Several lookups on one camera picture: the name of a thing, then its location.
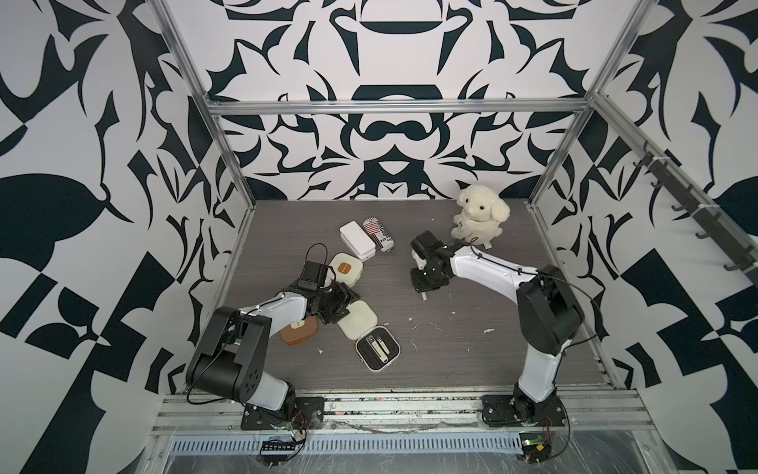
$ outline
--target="metal grate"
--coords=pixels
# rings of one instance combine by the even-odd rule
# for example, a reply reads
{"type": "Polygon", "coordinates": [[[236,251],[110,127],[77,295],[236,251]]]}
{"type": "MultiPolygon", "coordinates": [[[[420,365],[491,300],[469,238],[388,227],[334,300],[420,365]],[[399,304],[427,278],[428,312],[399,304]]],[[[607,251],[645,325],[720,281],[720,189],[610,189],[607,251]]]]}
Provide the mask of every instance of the metal grate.
{"type": "MultiPolygon", "coordinates": [[[[257,454],[269,435],[177,436],[174,456],[257,454]]],[[[518,433],[404,433],[308,436],[301,454],[522,454],[518,433]]]]}

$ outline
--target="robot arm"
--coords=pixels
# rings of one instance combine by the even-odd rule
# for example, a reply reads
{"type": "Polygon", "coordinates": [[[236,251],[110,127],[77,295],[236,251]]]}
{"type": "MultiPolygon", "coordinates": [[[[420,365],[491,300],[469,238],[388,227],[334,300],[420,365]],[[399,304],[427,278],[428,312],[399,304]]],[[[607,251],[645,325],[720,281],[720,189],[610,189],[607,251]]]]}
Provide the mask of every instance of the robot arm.
{"type": "MultiPolygon", "coordinates": [[[[326,284],[327,271],[324,264],[305,262],[300,278],[276,297],[242,309],[216,309],[189,362],[187,387],[280,412],[293,389],[263,370],[269,337],[308,315],[337,322],[360,298],[344,283],[326,284]]],[[[286,411],[280,414],[285,421],[292,418],[286,411]]]]}
{"type": "Polygon", "coordinates": [[[555,378],[562,353],[584,321],[563,273],[552,265],[537,270],[507,262],[460,241],[443,244],[429,231],[416,237],[411,247],[418,264],[411,270],[411,281],[419,293],[437,290],[457,276],[483,284],[518,305],[528,347],[509,405],[514,420],[543,419],[557,400],[555,378]]]}

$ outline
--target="hook rack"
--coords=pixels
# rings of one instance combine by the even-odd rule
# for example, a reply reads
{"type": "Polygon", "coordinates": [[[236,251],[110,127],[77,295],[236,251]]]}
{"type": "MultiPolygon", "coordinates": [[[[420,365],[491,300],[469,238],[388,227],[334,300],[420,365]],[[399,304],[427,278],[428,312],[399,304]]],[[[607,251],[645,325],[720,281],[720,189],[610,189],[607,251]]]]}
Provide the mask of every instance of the hook rack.
{"type": "Polygon", "coordinates": [[[591,93],[590,107],[603,117],[637,156],[642,157],[634,166],[647,167],[656,178],[651,185],[655,188],[665,187],[679,202],[677,206],[672,206],[672,210],[687,211],[703,228],[703,233],[696,234],[698,238],[712,239],[723,250],[731,260],[730,264],[724,265],[724,269],[729,272],[740,270],[758,287],[758,250],[753,238],[713,202],[713,199],[607,96],[603,93],[591,93]]]}
{"type": "Polygon", "coordinates": [[[750,281],[758,287],[758,251],[752,238],[734,222],[721,206],[701,190],[682,170],[668,157],[653,157],[651,152],[642,158],[635,166],[647,166],[650,173],[657,179],[651,183],[654,188],[665,187],[679,202],[672,206],[672,211],[687,211],[703,232],[695,234],[698,239],[711,239],[731,260],[724,265],[727,272],[742,271],[750,281]]]}

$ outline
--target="clear plastic sheet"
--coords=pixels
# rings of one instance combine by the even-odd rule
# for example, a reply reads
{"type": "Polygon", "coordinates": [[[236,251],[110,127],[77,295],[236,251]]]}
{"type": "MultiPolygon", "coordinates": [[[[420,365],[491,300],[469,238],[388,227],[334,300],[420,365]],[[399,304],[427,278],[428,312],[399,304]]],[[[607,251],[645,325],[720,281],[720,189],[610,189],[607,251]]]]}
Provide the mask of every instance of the clear plastic sheet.
{"type": "MultiPolygon", "coordinates": [[[[554,434],[554,452],[565,443],[565,433],[554,434]]],[[[556,459],[530,465],[513,455],[494,453],[437,454],[337,454],[302,452],[279,466],[258,462],[255,454],[170,455],[166,474],[435,474],[477,473],[567,473],[638,474],[648,472],[630,431],[572,432],[571,444],[556,459]]]]}

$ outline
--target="brown case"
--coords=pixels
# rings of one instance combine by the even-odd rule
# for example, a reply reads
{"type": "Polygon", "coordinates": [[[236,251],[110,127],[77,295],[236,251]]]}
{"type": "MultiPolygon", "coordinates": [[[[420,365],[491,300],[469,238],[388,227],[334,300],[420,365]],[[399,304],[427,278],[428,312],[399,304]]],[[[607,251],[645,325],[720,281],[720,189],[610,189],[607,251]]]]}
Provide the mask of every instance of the brown case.
{"type": "Polygon", "coordinates": [[[282,341],[288,346],[294,346],[307,341],[311,336],[318,332],[318,318],[315,316],[305,318],[304,323],[305,325],[300,326],[297,329],[288,325],[286,328],[279,331],[282,341]]]}

